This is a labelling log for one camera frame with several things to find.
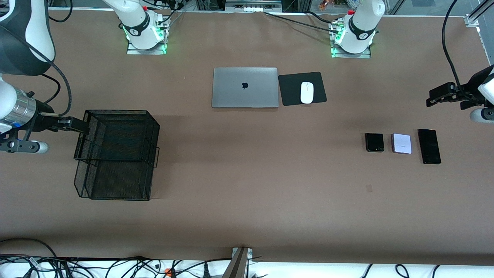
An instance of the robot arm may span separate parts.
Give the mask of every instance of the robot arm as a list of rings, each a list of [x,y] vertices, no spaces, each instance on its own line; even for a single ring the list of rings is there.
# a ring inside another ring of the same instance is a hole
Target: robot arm
[[[354,14],[343,17],[344,29],[335,43],[348,53],[364,52],[372,44],[375,28],[384,12],[382,0],[362,0]]]
[[[163,16],[144,9],[139,0],[103,0],[122,21],[127,38],[137,49],[150,49],[164,39]]]
[[[9,0],[9,10],[0,17],[0,25],[30,43],[48,59],[55,59],[55,46],[44,0]],[[29,47],[0,28],[0,75],[40,75],[50,64]]]
[[[494,124],[494,65],[474,74],[467,84],[456,86],[453,82],[442,84],[429,91],[427,107],[442,102],[461,101],[460,109],[484,106],[470,113],[470,119],[478,123]]]
[[[494,124],[494,67],[490,68],[490,74],[478,87],[479,92],[487,100],[486,107],[477,108],[470,113],[470,119],[477,123]]]
[[[55,114],[51,106],[7,82],[2,74],[40,75],[53,64],[55,47],[45,0],[9,0],[0,16],[0,150],[44,153],[48,145],[29,141],[31,132],[72,130],[87,132],[87,124]],[[22,139],[18,132],[24,130]]]

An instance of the wire basket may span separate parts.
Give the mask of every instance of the wire basket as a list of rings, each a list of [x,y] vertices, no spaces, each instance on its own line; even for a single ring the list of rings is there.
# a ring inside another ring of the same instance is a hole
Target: wire basket
[[[74,159],[79,197],[149,200],[160,125],[147,111],[86,110]]]

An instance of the metal post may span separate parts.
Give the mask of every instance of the metal post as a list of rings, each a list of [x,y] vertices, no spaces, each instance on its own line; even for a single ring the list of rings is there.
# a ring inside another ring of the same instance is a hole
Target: metal post
[[[486,12],[492,5],[494,5],[494,0],[484,0],[480,3],[471,13],[465,16],[465,24],[468,27],[475,27],[479,25],[477,19]]]
[[[389,14],[390,15],[396,15],[396,13],[401,8],[401,6],[403,5],[403,3],[405,3],[405,0],[398,0],[398,2],[396,2],[396,5],[391,9],[391,11],[389,12]]]
[[[249,259],[252,259],[252,249],[233,248],[233,258],[221,278],[246,278]]]

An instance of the silver laptop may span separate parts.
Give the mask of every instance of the silver laptop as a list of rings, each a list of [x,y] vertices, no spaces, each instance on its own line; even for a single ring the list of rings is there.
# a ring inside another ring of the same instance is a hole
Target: silver laptop
[[[215,68],[213,108],[276,108],[277,68]]]

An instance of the mouse pad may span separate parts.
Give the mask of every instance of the mouse pad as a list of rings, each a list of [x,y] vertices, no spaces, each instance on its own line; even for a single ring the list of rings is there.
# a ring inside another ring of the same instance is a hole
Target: mouse pad
[[[280,84],[281,99],[284,106],[303,104],[300,101],[300,87],[302,82],[314,84],[314,100],[312,103],[326,102],[326,91],[324,90],[323,77],[320,72],[307,72],[287,74],[278,76]]]

